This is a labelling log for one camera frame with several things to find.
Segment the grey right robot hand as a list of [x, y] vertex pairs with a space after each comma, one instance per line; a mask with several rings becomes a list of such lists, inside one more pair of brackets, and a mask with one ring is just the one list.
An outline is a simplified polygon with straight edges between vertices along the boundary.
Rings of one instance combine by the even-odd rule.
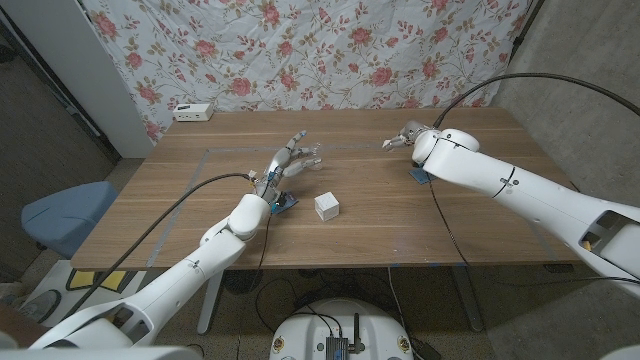
[[417, 138], [428, 130], [431, 130], [431, 127], [415, 120], [410, 120], [395, 137], [384, 140], [382, 148], [385, 151], [391, 151], [395, 148], [413, 146]]

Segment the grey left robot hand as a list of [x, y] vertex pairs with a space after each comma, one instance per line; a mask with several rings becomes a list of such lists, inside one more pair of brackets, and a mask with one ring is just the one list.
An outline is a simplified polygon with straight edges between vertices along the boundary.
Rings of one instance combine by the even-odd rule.
[[287, 144], [272, 157], [263, 174], [255, 182], [254, 194], [274, 205], [281, 197], [279, 183], [284, 178], [291, 178], [305, 169], [321, 165], [322, 158], [318, 154], [318, 146], [299, 147], [298, 142], [305, 137], [305, 130], [295, 134]]

